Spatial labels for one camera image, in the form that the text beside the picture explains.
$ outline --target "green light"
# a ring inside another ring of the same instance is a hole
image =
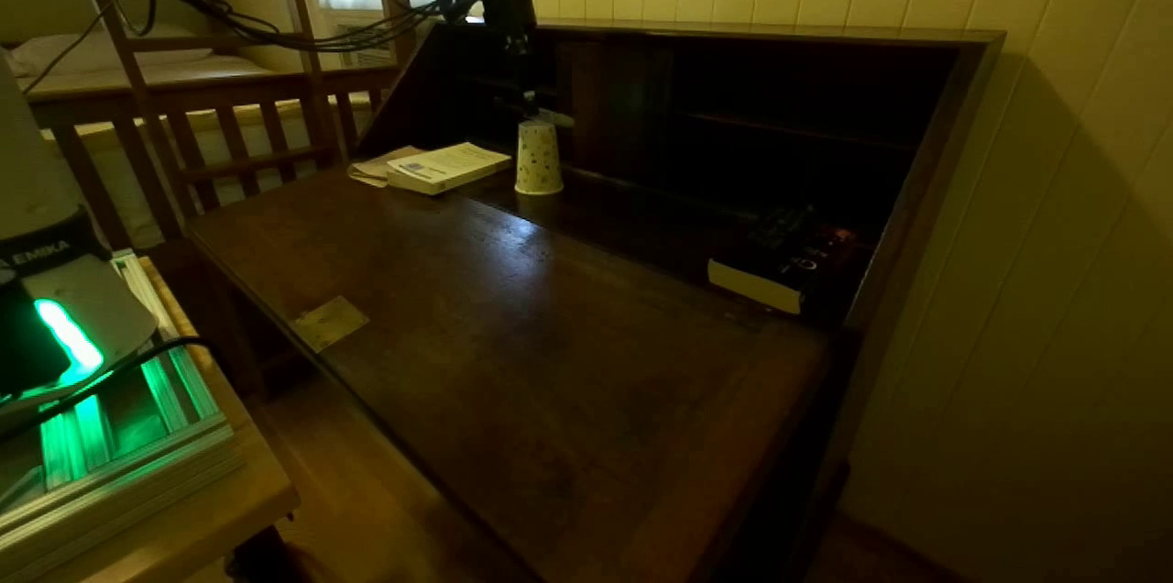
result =
[[[52,299],[38,299],[33,304],[36,306],[36,314],[41,316],[41,320],[53,332],[57,344],[69,354],[72,365],[61,374],[59,384],[81,381],[102,366],[102,361],[106,360],[102,353],[61,304]]]

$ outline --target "wooden table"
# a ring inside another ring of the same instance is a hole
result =
[[[149,258],[143,270],[182,335],[196,335]],[[272,526],[298,506],[297,492],[216,362],[201,346],[188,352],[235,433],[244,466],[48,572],[54,582],[184,579]]]
[[[318,174],[192,240],[449,502],[563,581],[685,581],[826,372],[825,333],[474,202]],[[316,352],[292,321],[368,324]]]

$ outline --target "brass plate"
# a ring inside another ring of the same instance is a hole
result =
[[[305,340],[314,354],[333,345],[369,321],[344,296],[334,296],[317,309],[291,323],[293,331]]]

